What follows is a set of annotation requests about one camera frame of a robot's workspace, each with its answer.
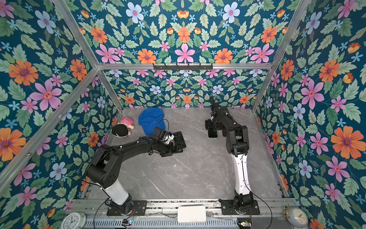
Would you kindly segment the black phone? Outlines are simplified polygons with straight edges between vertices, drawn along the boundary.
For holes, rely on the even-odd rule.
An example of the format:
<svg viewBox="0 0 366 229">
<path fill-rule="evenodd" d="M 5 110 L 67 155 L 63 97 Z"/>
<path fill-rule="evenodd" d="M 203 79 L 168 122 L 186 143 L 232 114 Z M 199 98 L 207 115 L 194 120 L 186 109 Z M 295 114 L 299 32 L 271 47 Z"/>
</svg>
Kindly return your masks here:
<svg viewBox="0 0 366 229">
<path fill-rule="evenodd" d="M 182 153 L 186 148 L 184 136 L 181 131 L 173 133 L 174 136 L 174 153 Z"/>
</svg>

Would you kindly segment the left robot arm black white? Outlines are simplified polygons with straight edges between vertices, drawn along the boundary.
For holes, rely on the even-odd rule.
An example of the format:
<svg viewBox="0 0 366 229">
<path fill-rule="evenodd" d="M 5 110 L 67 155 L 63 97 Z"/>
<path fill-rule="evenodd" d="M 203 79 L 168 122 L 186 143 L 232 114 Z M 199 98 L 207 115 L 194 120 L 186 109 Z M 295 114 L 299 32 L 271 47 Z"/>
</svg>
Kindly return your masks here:
<svg viewBox="0 0 366 229">
<path fill-rule="evenodd" d="M 140 154 L 157 153 L 162 157 L 182 153 L 186 143 L 182 132 L 167 132 L 156 128 L 150 136 L 141 136 L 138 140 L 119 146 L 103 145 L 86 170 L 87 177 L 106 193 L 106 205 L 110 208 L 108 216 L 130 215 L 136 209 L 132 196 L 122 185 L 120 169 L 123 162 Z"/>
</svg>

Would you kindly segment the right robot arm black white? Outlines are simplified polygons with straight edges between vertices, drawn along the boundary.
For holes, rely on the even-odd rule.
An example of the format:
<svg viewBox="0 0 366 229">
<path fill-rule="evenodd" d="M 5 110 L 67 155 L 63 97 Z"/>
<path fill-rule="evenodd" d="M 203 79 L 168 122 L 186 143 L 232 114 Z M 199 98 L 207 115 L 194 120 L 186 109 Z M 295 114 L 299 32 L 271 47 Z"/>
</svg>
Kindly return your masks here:
<svg viewBox="0 0 366 229">
<path fill-rule="evenodd" d="M 231 207 L 243 214 L 254 206 L 254 194 L 251 191 L 247 169 L 247 156 L 250 149 L 247 126 L 240 125 L 229 113 L 227 107 L 219 105 L 210 98 L 210 119 L 205 121 L 205 129 L 209 138 L 217 138 L 222 131 L 226 138 L 226 149 L 231 155 L 234 165 L 235 189 Z"/>
</svg>

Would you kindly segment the blue baseball cap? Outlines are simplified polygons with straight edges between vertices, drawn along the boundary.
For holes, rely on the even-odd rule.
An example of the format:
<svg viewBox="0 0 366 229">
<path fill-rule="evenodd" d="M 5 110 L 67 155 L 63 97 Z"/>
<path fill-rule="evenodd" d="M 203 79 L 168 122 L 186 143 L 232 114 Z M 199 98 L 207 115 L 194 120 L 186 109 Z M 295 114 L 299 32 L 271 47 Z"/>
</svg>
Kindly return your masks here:
<svg viewBox="0 0 366 229">
<path fill-rule="evenodd" d="M 143 128 L 146 136 L 150 136 L 154 133 L 155 128 L 165 130 L 164 123 L 165 114 L 160 108 L 149 108 L 142 111 L 138 117 L 138 124 Z"/>
</svg>

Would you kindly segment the plush doll pink hat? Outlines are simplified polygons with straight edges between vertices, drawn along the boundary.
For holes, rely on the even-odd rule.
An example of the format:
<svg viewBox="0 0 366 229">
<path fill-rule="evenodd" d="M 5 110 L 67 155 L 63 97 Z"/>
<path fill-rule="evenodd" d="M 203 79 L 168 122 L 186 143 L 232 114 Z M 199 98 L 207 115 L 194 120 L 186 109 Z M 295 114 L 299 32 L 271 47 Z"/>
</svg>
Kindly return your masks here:
<svg viewBox="0 0 366 229">
<path fill-rule="evenodd" d="M 112 128 L 112 135 L 118 138 L 131 135 L 134 129 L 134 121 L 129 117 L 123 117 L 120 122 Z"/>
</svg>

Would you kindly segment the white round clock left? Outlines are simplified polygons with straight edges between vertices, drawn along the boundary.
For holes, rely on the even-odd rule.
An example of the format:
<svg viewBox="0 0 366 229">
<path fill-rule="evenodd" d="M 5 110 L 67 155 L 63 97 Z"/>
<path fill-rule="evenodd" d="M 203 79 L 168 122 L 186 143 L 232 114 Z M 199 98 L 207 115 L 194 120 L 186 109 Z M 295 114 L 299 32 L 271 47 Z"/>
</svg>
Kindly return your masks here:
<svg viewBox="0 0 366 229">
<path fill-rule="evenodd" d="M 61 229 L 82 229 L 85 224 L 86 215 L 82 212 L 73 212 L 64 218 Z"/>
</svg>

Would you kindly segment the cream alarm clock right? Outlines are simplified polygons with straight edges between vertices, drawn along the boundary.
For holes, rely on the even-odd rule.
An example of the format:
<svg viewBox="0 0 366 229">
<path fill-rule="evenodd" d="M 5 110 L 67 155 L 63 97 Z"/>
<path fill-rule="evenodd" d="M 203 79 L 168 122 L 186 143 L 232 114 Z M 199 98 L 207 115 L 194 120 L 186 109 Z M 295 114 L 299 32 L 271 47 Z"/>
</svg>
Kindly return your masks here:
<svg viewBox="0 0 366 229">
<path fill-rule="evenodd" d="M 298 207 L 291 207 L 289 204 L 285 204 L 282 212 L 282 217 L 297 229 L 306 228 L 309 220 L 306 213 Z"/>
</svg>

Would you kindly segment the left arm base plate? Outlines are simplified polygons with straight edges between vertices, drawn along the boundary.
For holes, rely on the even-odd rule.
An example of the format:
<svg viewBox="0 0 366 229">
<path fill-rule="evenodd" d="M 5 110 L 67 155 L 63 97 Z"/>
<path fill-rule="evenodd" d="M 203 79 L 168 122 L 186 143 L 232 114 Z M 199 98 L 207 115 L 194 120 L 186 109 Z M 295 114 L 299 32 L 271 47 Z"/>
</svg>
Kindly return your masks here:
<svg viewBox="0 0 366 229">
<path fill-rule="evenodd" d="M 146 200 L 128 200 L 123 205 L 117 205 L 108 200 L 107 216 L 144 216 L 147 209 Z"/>
</svg>

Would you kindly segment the white box on rail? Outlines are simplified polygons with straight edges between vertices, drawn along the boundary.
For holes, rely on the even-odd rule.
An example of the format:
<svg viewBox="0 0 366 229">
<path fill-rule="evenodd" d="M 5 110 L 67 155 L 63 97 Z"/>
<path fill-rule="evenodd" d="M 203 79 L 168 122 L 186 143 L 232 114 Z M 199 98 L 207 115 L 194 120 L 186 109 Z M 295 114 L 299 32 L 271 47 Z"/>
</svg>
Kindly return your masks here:
<svg viewBox="0 0 366 229">
<path fill-rule="evenodd" d="M 204 205 L 180 206 L 177 211 L 179 223 L 200 223 L 206 222 L 206 207 Z"/>
</svg>

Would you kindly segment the black hook bar on frame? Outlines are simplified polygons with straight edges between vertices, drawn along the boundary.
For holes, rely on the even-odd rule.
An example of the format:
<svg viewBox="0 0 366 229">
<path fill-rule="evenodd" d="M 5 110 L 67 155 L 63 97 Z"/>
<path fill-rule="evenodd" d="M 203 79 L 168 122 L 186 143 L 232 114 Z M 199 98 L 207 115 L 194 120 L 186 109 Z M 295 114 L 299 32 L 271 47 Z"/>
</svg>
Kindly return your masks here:
<svg viewBox="0 0 366 229">
<path fill-rule="evenodd" d="M 153 69 L 172 70 L 172 71 L 180 71 L 180 70 L 200 71 L 200 70 L 213 70 L 214 67 L 212 64 L 153 64 Z"/>
</svg>

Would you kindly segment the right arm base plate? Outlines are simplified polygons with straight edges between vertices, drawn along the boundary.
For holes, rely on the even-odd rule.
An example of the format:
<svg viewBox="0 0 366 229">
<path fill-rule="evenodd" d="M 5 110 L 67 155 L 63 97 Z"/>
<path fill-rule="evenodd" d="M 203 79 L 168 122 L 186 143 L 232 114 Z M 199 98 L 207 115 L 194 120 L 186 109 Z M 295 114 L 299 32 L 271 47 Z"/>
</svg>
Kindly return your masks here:
<svg viewBox="0 0 366 229">
<path fill-rule="evenodd" d="M 256 200 L 253 203 L 241 203 L 234 199 L 219 199 L 223 215 L 260 215 Z"/>
</svg>

